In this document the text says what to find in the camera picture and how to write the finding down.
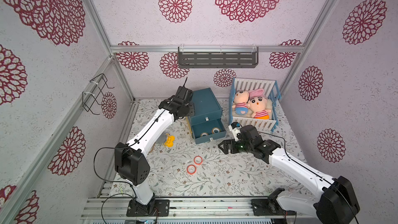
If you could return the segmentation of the teal drawer cabinet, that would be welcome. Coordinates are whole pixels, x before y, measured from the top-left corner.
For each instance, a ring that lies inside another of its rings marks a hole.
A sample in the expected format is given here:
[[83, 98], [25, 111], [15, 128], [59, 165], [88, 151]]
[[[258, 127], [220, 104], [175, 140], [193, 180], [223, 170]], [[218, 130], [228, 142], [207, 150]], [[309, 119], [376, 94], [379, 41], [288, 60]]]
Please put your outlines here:
[[209, 128], [221, 126], [222, 107], [210, 88], [193, 92], [194, 116], [189, 117], [190, 125], [206, 125]]

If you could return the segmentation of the teal drawer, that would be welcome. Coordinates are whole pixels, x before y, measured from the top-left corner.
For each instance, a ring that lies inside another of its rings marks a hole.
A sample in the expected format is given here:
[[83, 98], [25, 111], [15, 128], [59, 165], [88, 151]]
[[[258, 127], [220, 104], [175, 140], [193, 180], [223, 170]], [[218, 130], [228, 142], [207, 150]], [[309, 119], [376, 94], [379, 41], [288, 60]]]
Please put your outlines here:
[[[218, 127], [221, 129], [220, 133], [212, 134], [212, 128]], [[227, 134], [221, 119], [212, 121], [205, 121], [203, 123], [195, 124], [191, 127], [192, 136], [196, 144], [208, 143], [213, 140], [224, 138]], [[201, 133], [207, 132], [208, 136], [200, 137]]]

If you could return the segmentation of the red tape roll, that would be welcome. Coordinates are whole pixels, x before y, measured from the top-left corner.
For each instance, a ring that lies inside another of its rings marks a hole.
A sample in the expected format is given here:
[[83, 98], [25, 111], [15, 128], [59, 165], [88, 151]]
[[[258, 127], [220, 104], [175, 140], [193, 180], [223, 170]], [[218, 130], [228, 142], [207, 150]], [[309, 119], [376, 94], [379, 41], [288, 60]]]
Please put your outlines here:
[[194, 175], [197, 172], [197, 167], [193, 164], [187, 166], [187, 173], [189, 175]]
[[195, 156], [193, 162], [199, 166], [203, 163], [203, 158], [201, 156]]

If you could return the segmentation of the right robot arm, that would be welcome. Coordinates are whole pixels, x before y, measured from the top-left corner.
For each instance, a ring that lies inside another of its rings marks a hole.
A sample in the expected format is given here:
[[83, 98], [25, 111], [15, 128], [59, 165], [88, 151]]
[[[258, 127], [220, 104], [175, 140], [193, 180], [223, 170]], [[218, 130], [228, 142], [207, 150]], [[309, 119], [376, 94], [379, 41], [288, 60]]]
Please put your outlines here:
[[256, 216], [261, 210], [276, 215], [290, 212], [317, 218], [323, 224], [349, 224], [356, 220], [360, 206], [352, 183], [345, 177], [324, 174], [289, 154], [272, 140], [264, 140], [252, 125], [237, 122], [229, 125], [234, 138], [222, 141], [218, 147], [224, 154], [250, 153], [255, 158], [288, 173], [311, 193], [311, 196], [293, 194], [277, 188], [266, 200], [253, 200]]

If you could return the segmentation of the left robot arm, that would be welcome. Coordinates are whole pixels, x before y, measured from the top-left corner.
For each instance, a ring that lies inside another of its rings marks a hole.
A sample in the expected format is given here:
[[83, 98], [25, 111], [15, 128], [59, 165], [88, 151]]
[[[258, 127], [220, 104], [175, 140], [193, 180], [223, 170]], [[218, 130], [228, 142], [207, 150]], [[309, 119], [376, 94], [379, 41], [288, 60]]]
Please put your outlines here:
[[115, 171], [132, 185], [135, 200], [139, 204], [148, 205], [154, 198], [147, 180], [150, 172], [147, 156], [150, 149], [176, 120], [193, 115], [193, 102], [164, 100], [154, 112], [154, 116], [134, 138], [115, 147]]

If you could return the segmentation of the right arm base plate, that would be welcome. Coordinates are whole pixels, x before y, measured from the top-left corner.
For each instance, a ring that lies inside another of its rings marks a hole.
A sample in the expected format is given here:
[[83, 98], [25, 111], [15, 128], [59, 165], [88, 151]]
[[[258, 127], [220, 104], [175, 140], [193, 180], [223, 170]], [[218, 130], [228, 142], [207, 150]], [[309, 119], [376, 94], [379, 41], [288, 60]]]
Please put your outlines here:
[[255, 198], [251, 200], [255, 216], [295, 216], [294, 211], [285, 211], [274, 200]]

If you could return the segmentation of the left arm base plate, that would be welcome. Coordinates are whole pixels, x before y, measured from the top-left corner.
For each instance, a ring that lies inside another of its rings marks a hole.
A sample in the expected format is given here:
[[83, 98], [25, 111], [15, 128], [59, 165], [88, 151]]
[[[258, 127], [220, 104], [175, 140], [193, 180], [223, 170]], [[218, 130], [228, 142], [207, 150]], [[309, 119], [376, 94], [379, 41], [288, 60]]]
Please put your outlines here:
[[152, 199], [147, 205], [131, 200], [127, 207], [127, 217], [167, 217], [170, 210], [170, 200]]

